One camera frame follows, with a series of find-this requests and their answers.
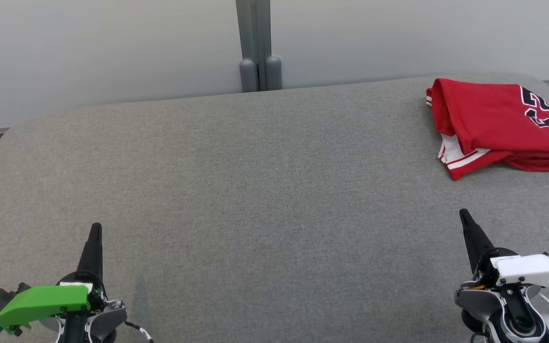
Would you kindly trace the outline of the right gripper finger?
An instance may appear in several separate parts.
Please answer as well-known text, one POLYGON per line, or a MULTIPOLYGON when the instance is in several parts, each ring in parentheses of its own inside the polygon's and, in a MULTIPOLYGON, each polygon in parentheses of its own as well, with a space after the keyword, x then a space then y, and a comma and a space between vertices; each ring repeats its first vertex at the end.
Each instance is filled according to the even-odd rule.
POLYGON ((484 264, 483 260, 494 257, 498 250, 482 230, 481 226, 473 219, 468 209, 460 209, 459 217, 471 273, 475 274, 481 270, 484 264))

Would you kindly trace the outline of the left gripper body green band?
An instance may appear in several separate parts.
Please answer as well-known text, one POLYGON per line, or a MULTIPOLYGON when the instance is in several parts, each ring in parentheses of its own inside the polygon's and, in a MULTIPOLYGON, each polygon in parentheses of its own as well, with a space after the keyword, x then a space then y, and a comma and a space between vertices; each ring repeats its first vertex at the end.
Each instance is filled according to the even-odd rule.
POLYGON ((76 272, 55 285, 31 287, 0 312, 0 326, 10 334, 39 321, 59 337, 114 337, 127 319, 123 301, 109 300, 105 287, 79 280, 76 272))

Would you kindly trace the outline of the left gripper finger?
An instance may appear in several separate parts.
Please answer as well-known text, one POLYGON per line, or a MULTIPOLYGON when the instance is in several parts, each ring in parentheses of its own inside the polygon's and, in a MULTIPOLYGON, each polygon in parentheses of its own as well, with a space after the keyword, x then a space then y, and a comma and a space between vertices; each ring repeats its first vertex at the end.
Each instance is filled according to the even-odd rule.
POLYGON ((103 251, 102 251, 102 226, 93 223, 89 237, 83 246, 83 251, 76 269, 79 280, 93 283, 96 287, 103 286, 103 251))

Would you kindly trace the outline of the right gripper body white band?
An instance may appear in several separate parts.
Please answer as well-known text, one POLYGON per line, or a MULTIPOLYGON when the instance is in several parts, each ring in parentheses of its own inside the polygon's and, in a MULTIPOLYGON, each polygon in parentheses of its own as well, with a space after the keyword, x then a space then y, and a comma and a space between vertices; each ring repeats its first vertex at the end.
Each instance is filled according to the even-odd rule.
POLYGON ((475 333, 549 333, 549 256, 497 248, 455 291, 464 325, 475 333))

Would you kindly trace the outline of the red shirt with white sleeves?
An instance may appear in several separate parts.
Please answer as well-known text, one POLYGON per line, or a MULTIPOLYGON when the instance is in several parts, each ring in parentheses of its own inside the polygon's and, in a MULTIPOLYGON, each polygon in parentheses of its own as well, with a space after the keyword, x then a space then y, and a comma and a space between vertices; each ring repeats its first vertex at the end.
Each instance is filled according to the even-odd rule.
POLYGON ((438 78, 426 90, 438 159, 455 181, 513 152, 549 153, 549 105, 519 84, 438 78))

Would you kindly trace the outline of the grey partition post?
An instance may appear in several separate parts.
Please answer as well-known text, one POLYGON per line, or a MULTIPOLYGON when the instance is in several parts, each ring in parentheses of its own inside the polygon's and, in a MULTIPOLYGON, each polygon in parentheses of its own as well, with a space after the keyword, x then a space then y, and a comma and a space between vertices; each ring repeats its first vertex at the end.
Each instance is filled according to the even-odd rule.
POLYGON ((242 60, 242 92, 283 88, 282 61, 272 53, 271 0, 235 0, 242 60))

